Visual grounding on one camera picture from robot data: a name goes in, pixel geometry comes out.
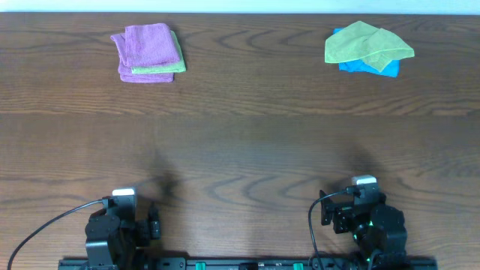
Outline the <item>light green microfiber cloth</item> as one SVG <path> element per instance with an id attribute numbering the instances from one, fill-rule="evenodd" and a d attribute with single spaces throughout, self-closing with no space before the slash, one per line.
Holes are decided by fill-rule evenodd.
<path id="1" fill-rule="evenodd" d="M 395 33 L 357 21 L 326 39 L 324 55 L 328 64 L 360 60 L 383 72 L 393 61 L 413 58 L 415 51 Z"/>

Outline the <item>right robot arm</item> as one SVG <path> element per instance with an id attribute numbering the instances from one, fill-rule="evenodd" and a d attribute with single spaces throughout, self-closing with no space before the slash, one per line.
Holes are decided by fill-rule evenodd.
<path id="1" fill-rule="evenodd" d="M 386 204 L 378 187 L 347 187 L 319 192 L 321 224 L 337 234 L 351 233 L 364 269 L 395 268 L 406 263 L 404 213 Z"/>

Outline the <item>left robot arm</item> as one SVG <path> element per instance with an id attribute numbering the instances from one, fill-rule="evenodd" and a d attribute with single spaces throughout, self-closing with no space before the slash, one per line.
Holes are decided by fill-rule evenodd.
<path id="1" fill-rule="evenodd" d="M 157 260 L 143 250 L 161 236 L 158 208 L 148 207 L 147 218 L 136 219 L 133 202 L 110 202 L 88 219 L 85 227 L 88 269 L 157 268 Z"/>

